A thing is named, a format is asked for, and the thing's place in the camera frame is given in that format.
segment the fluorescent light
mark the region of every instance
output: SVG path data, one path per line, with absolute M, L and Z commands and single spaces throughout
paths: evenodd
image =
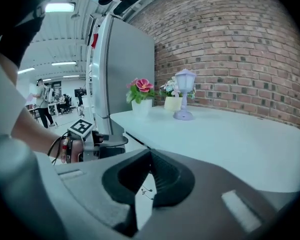
M 75 61 L 51 63 L 52 66 L 76 65 L 76 64 L 77 64 L 77 63 L 76 63 Z
M 18 74 L 26 73 L 26 72 L 31 71 L 31 70 L 35 70 L 35 68 L 30 67 L 30 68 L 27 68 L 27 69 L 24 69 L 24 70 L 20 70 L 20 71 L 18 71 Z
M 72 13 L 75 10 L 75 4 L 69 2 L 52 2 L 45 7 L 46 13 L 66 12 Z
M 79 75 L 65 75 L 64 78 L 77 78 Z

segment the hand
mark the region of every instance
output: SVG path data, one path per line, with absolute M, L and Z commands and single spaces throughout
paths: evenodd
M 77 163 L 78 155 L 84 151 L 84 144 L 81 140 L 74 140 L 72 142 L 72 151 L 71 151 L 71 163 Z

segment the potted flower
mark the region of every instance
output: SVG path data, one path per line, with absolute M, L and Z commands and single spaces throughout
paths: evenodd
M 126 102 L 132 104 L 132 111 L 138 117 L 146 117 L 155 96 L 154 85 L 145 78 L 134 79 L 127 85 Z
M 179 91 L 175 76 L 160 87 L 159 94 L 165 96 L 164 109 L 169 111 L 179 111 L 181 109 L 182 93 Z M 195 94 L 196 88 L 194 87 L 193 90 L 188 93 L 188 97 L 194 99 Z

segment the refrigerator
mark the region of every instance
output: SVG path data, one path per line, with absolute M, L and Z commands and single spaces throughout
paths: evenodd
M 127 84 L 135 78 L 155 81 L 155 41 L 136 27 L 108 14 L 99 30 L 92 56 L 92 98 L 97 130 L 121 135 L 124 130 L 110 119 L 132 110 Z

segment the table lamp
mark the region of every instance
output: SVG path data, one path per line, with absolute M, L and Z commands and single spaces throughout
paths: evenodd
M 194 116 L 187 111 L 187 96 L 194 89 L 196 74 L 184 69 L 175 74 L 178 89 L 182 93 L 181 110 L 176 111 L 173 117 L 178 120 L 193 120 Z

